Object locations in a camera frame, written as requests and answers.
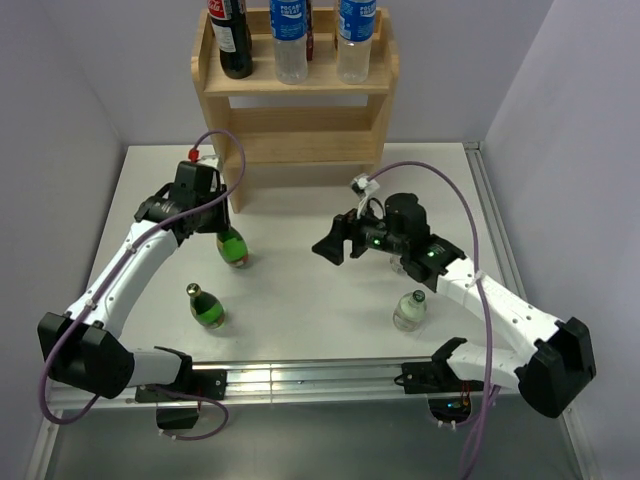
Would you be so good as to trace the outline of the blue grape juice carton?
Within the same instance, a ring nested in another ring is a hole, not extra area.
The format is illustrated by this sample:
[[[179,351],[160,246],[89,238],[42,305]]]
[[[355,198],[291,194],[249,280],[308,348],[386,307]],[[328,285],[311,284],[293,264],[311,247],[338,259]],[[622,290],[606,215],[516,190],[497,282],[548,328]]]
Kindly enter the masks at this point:
[[[313,1],[306,0],[306,59],[307,62],[313,60],[314,55],[314,32],[313,32]]]

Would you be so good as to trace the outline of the Pocari Sweat bottle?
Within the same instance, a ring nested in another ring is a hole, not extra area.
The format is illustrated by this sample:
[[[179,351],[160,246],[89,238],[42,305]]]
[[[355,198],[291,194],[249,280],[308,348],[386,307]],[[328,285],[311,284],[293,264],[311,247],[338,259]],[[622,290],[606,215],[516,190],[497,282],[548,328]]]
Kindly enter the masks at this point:
[[[345,84],[360,84],[368,77],[376,13],[376,0],[340,2],[337,75]]]
[[[308,75],[306,2],[271,0],[269,9],[276,78],[288,85],[302,83]]]

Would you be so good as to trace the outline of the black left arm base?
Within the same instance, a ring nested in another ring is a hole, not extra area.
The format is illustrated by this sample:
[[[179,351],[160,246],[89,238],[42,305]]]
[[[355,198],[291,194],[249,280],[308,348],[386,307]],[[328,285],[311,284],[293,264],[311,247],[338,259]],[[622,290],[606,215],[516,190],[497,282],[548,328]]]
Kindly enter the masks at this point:
[[[221,401],[227,387],[227,371],[224,369],[194,370],[181,385],[139,386],[134,401],[137,404],[156,406],[156,425],[165,435],[182,441],[195,441],[220,433],[229,421],[229,411]],[[187,435],[203,414],[205,404],[217,407],[222,413],[220,424],[207,434]]]

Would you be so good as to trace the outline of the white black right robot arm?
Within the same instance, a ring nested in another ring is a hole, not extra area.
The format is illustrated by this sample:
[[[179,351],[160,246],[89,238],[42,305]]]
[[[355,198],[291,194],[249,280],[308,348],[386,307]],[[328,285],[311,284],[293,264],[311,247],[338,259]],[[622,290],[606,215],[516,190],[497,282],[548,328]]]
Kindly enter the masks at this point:
[[[447,341],[432,355],[433,375],[426,377],[441,388],[488,379],[518,390],[535,411],[556,418],[594,379],[588,326],[575,317],[563,321],[543,312],[476,270],[460,248],[431,232],[416,195],[391,195],[381,217],[370,207],[336,215],[312,251],[341,265],[346,242],[353,259],[369,249],[399,257],[411,279],[483,320],[509,344],[501,350],[478,347],[461,337]]]

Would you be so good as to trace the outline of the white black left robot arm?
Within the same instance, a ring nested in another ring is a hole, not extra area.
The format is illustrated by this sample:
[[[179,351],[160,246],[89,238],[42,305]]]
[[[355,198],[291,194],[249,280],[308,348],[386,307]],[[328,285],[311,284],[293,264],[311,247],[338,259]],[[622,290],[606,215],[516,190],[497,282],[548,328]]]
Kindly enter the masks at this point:
[[[119,337],[162,264],[194,234],[230,226],[228,189],[213,166],[182,161],[175,178],[142,202],[122,245],[63,314],[46,314],[37,333],[42,378],[113,399],[129,387],[159,388],[183,399],[195,386],[191,356],[167,347],[133,351]]]

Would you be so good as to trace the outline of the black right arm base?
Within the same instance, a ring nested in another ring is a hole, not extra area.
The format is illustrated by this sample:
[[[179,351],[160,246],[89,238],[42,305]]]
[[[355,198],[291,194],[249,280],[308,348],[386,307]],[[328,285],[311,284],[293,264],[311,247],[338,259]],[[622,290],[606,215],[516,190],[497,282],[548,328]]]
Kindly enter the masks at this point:
[[[471,393],[480,392],[484,383],[462,380],[445,362],[406,362],[393,380],[405,394]]]

